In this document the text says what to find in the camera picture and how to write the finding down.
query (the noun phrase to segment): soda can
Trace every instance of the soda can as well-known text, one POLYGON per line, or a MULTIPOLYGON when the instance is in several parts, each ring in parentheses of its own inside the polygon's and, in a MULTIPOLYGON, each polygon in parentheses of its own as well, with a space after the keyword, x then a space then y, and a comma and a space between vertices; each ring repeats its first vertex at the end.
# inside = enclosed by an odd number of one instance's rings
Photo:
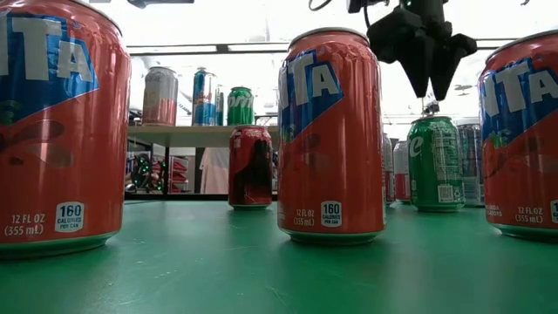
POLYGON ((557 38, 504 45, 480 75, 487 220, 504 235, 558 241, 557 38))
POLYGON ((227 111, 227 108, 225 107, 225 94, 223 92, 223 85, 218 85, 217 86, 217 91, 215 92, 215 95, 217 95, 217 100, 216 100, 216 111, 217 111, 217 118, 215 121, 215 124, 217 126, 224 126, 225 121, 224 121, 224 117, 225 117, 225 112, 227 111))
POLYGON ((382 136, 382 167, 383 167, 383 194, 385 205, 389 206, 395 201, 395 187, 393 177, 393 150, 391 149, 391 140, 386 133, 382 136))
POLYGON ((214 126, 216 121, 217 77, 199 67, 194 75, 192 126, 214 126))
POLYGON ((176 73, 162 66, 151 67, 146 75, 142 124, 144 126, 175 126, 177 99, 176 73))
POLYGON ((299 242, 371 241, 385 207, 379 65, 366 37, 345 28, 298 36, 279 90, 279 228, 299 242))
POLYGON ((456 122, 459 132, 461 162, 463 167, 463 196, 465 205, 483 207, 485 188, 482 178, 480 124, 478 119, 460 119, 456 122))
POLYGON ((237 126, 229 141, 228 204, 265 209, 271 204, 271 136, 265 126, 237 126))
POLYGON ((458 132, 448 117, 412 122, 407 136, 411 203, 419 211, 447 212, 463 207, 463 175, 458 132))
POLYGON ((229 126, 254 124, 254 95, 247 87, 233 87, 228 95, 227 124, 229 126))
POLYGON ((103 245, 122 223, 131 61, 89 4, 0 2, 0 257, 103 245))
POLYGON ((393 172, 395 173, 395 199, 404 204, 411 203, 409 180, 409 148, 406 140, 400 140, 393 149, 393 172))

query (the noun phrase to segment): green soda can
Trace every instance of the green soda can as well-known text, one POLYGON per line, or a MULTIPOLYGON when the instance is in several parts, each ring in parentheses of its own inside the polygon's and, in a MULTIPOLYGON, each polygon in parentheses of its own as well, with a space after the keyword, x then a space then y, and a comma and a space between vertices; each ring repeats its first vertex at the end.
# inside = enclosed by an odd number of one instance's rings
POLYGON ((411 203, 419 211, 456 211, 465 204, 458 130, 449 117, 412 122, 407 136, 411 203))
POLYGON ((247 87, 233 87, 228 95, 227 124, 229 126, 254 124, 254 95, 247 87))

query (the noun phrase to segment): blue and silver can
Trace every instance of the blue and silver can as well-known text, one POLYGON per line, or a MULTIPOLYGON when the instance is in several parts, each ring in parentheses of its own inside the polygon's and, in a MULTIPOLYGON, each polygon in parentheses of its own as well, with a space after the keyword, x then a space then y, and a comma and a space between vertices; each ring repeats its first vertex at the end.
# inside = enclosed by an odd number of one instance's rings
POLYGON ((214 126, 216 122, 217 77, 199 67, 194 75, 192 126, 214 126))
POLYGON ((226 121, 224 117, 227 116, 227 107, 225 106, 225 93, 223 92, 223 85, 219 84, 217 86, 215 94, 217 95, 217 121, 215 124, 217 126, 224 126, 226 121))
POLYGON ((461 119, 456 122, 459 131, 460 154, 463 167, 463 191, 465 205, 485 205, 485 189, 482 177, 480 124, 478 119, 461 119))

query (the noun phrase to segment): green table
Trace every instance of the green table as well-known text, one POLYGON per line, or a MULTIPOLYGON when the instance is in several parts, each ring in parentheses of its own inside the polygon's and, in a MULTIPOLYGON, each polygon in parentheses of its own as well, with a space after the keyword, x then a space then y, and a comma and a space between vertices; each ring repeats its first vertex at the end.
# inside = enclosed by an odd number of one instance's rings
POLYGON ((125 205, 82 253, 0 263, 0 313, 558 313, 558 247, 500 235, 481 208, 388 210, 370 245, 293 243, 273 210, 125 205))

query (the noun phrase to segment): red soda can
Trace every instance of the red soda can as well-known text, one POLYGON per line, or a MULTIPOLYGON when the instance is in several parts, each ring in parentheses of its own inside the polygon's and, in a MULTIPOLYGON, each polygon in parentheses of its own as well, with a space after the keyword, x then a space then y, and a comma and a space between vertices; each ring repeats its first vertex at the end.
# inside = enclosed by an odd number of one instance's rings
POLYGON ((228 204, 265 209, 271 204, 271 136, 265 126, 236 126, 229 142, 228 204))
POLYGON ((389 206, 395 201, 395 187, 393 177, 393 150, 391 149, 391 140, 384 133, 382 136, 382 163, 384 168, 384 197, 385 205, 389 206))
POLYGON ((176 73, 162 66, 154 66, 146 75, 143 95, 142 124, 144 126, 175 126, 178 103, 176 73))
POLYGON ((409 181, 409 148, 406 140, 400 140, 393 149, 393 172, 395 173, 395 199, 404 204, 411 203, 409 181))
POLYGON ((356 244, 384 230, 379 67, 366 37, 295 38, 279 71, 278 225, 300 242, 356 244))
POLYGON ((0 3, 0 257, 90 249, 119 231, 130 57, 68 0, 0 3))
POLYGON ((487 220, 504 235, 558 240, 558 31, 504 45, 480 75, 487 220))

